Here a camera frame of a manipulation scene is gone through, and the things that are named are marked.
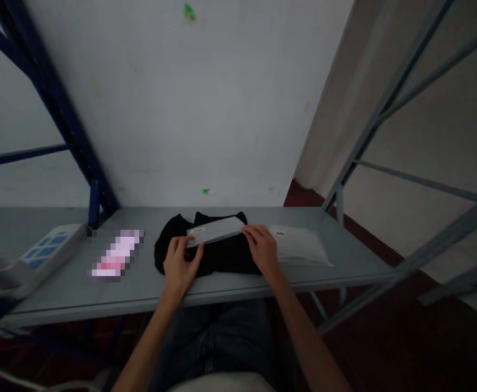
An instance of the power strip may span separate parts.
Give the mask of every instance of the power strip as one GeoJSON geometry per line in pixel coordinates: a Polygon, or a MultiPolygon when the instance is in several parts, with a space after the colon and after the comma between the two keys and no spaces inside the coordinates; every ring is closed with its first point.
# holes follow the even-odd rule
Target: power strip
{"type": "Polygon", "coordinates": [[[0,260],[0,297],[29,296],[56,268],[70,259],[86,239],[84,224],[57,226],[18,260],[0,260]]]}

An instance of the blue jeans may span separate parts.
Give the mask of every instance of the blue jeans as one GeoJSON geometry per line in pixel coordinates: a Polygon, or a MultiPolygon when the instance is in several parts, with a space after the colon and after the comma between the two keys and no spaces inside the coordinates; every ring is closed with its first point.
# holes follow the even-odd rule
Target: blue jeans
{"type": "Polygon", "coordinates": [[[181,308],[164,339],[150,392],[215,372],[256,372],[275,388],[263,299],[181,308]]]}

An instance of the person's left hand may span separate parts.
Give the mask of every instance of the person's left hand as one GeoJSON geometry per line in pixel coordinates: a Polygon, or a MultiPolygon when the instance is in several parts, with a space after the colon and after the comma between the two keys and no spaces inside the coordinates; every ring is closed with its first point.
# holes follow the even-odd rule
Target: person's left hand
{"type": "Polygon", "coordinates": [[[195,237],[173,237],[169,243],[168,254],[164,260],[164,275],[166,275],[166,292],[173,295],[177,301],[182,300],[188,291],[195,274],[199,269],[204,244],[197,248],[197,254],[192,262],[184,260],[186,243],[195,237]]]}

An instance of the white wall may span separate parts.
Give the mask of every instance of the white wall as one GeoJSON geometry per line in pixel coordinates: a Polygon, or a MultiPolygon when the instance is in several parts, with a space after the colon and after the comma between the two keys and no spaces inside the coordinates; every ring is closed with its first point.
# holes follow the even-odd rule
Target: white wall
{"type": "MultiPolygon", "coordinates": [[[[30,80],[0,51],[0,154],[62,142],[30,80]]],[[[86,206],[88,194],[67,151],[0,166],[0,206],[86,206]]]]}
{"type": "MultiPolygon", "coordinates": [[[[26,3],[123,205],[283,204],[352,0],[195,0],[195,23],[180,0],[26,3]]],[[[56,134],[18,74],[0,70],[23,83],[9,97],[21,106],[0,112],[0,151],[12,133],[16,146],[56,134]]],[[[30,171],[0,185],[0,205],[86,205],[68,158],[0,168],[0,183],[30,171]],[[66,199],[46,192],[69,181],[66,199]]]]}
{"type": "MultiPolygon", "coordinates": [[[[327,195],[392,72],[434,4],[440,1],[357,2],[352,21],[358,18],[365,24],[349,26],[339,50],[296,171],[304,185],[327,195]],[[352,29],[365,32],[362,36],[368,38],[360,43],[360,34],[349,35],[352,29]],[[385,32],[375,34],[379,29],[385,32]],[[376,37],[371,50],[364,52],[371,37],[376,37]],[[351,71],[345,74],[337,68],[351,71]],[[345,102],[353,99],[346,96],[350,88],[356,99],[344,113],[345,102]],[[331,94],[341,102],[328,107],[331,94]],[[324,148],[311,146],[329,135],[324,148]]],[[[477,1],[455,1],[404,91],[476,34],[477,1]]],[[[477,193],[477,51],[385,122],[363,159],[477,193]]],[[[358,167],[350,177],[344,204],[348,215],[403,256],[474,205],[364,167],[358,167]]],[[[444,283],[476,264],[477,232],[424,271],[444,283]]],[[[466,301],[477,308],[477,294],[466,301]]]]}

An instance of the hand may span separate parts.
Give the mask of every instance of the hand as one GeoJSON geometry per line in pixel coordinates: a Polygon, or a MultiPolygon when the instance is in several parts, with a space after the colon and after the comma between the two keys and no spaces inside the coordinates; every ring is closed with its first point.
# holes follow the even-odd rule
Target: hand
{"type": "Polygon", "coordinates": [[[195,278],[204,252],[204,244],[200,244],[193,261],[184,260],[186,242],[194,239],[195,237],[192,236],[173,237],[163,264],[164,275],[166,275],[165,293],[171,295],[179,304],[195,278]]]}
{"type": "Polygon", "coordinates": [[[278,265],[277,241],[263,225],[247,225],[242,232],[248,240],[253,261],[271,285],[283,276],[278,265]]]}

